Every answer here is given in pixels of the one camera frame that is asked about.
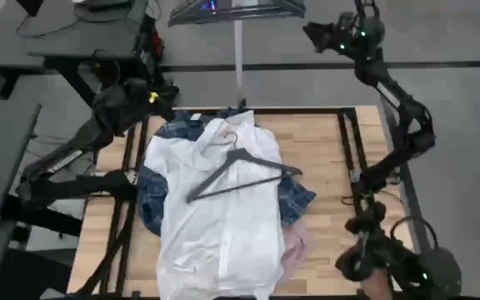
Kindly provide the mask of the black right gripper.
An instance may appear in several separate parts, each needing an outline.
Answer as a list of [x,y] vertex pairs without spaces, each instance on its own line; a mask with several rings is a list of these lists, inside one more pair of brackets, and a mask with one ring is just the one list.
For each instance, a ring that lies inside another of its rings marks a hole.
[[333,50],[345,57],[362,57],[362,20],[358,12],[342,12],[336,23],[308,22],[302,30],[309,38],[315,38],[312,44],[316,53]]

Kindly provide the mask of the blue plaid shirt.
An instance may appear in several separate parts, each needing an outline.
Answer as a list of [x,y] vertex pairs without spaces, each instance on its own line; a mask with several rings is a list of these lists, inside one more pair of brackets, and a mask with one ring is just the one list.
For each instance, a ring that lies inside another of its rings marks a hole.
[[[229,118],[239,114],[236,108],[227,108],[213,114],[196,114],[189,111],[177,111],[175,118],[163,124],[155,135],[160,138],[181,138],[189,141],[197,140],[203,129],[214,118]],[[153,234],[161,234],[163,220],[163,204],[168,195],[166,178],[141,166],[137,180],[138,211],[145,227]],[[285,177],[278,184],[278,204],[281,223],[285,227],[292,226],[306,212],[316,193],[306,189],[291,177]]]

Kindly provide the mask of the dark grey clothes hanger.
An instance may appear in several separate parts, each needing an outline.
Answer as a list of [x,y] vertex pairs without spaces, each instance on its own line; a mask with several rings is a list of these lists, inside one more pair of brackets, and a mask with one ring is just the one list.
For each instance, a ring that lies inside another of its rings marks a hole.
[[[265,160],[259,157],[254,157],[252,154],[248,152],[246,148],[239,148],[237,147],[238,135],[234,133],[235,140],[233,142],[233,150],[228,151],[226,154],[226,158],[224,163],[215,170],[209,177],[207,177],[204,181],[199,183],[188,195],[186,198],[187,204],[195,202],[200,199],[210,198],[213,196],[217,196],[224,193],[230,193],[232,191],[250,188],[253,186],[261,185],[264,183],[270,183],[273,181],[277,181],[283,178],[290,178],[296,175],[303,175],[303,171],[297,167],[288,166],[282,163],[272,162],[269,160]],[[256,164],[258,166],[266,167],[266,168],[273,168],[277,169],[281,172],[279,176],[276,177],[268,177],[263,180],[259,180],[256,182],[244,183],[241,185],[237,185],[234,187],[228,187],[222,190],[218,190],[215,192],[208,192],[204,193],[204,191],[209,188],[214,182],[216,182],[234,163],[239,161],[244,161],[251,164]]]

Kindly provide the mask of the white shirt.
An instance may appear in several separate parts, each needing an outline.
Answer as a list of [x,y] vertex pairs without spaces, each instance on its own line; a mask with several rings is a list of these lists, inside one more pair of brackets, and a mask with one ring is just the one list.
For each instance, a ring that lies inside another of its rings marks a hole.
[[283,275],[285,244],[278,207],[277,169],[235,162],[206,189],[188,194],[234,149],[280,162],[273,133],[253,112],[215,118],[194,141],[154,136],[144,165],[167,181],[157,260],[161,300],[252,296],[268,300]]

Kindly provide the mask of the pink shirt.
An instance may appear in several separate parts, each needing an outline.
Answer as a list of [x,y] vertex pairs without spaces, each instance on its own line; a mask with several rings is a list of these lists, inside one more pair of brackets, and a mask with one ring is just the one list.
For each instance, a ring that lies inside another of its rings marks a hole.
[[279,283],[285,283],[302,267],[307,259],[310,241],[302,219],[282,228],[285,251],[281,258],[283,274]]

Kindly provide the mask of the grey clothes rack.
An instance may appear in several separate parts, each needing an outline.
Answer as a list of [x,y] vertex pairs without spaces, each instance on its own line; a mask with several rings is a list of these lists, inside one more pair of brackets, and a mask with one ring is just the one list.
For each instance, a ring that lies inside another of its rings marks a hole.
[[171,12],[169,27],[233,22],[237,110],[247,109],[243,96],[243,21],[254,18],[304,18],[304,0],[182,0]]

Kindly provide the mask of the red plastic item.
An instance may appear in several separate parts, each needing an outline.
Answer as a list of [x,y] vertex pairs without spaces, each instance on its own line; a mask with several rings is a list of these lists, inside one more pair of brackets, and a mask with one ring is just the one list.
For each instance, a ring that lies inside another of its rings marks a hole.
[[154,51],[155,58],[161,62],[163,60],[164,45],[163,40],[161,39],[158,30],[154,28],[151,33],[152,48]]

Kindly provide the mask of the grey desk with black legs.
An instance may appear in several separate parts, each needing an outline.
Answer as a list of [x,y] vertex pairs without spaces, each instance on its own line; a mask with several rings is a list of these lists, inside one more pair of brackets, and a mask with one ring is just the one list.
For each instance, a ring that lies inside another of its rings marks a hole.
[[91,107],[97,93],[78,73],[85,63],[93,70],[102,66],[103,86],[127,78],[141,78],[152,87],[166,84],[153,51],[155,18],[147,14],[149,8],[149,0],[132,0],[131,8],[90,12],[72,0],[43,0],[17,35],[25,40],[28,55],[58,71]]

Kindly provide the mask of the person's hand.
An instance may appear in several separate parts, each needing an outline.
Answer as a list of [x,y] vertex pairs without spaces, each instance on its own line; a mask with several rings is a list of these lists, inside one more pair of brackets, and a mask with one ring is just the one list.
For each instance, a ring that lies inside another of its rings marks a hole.
[[364,294],[370,300],[393,300],[388,273],[384,268],[373,269],[371,275],[360,284]]

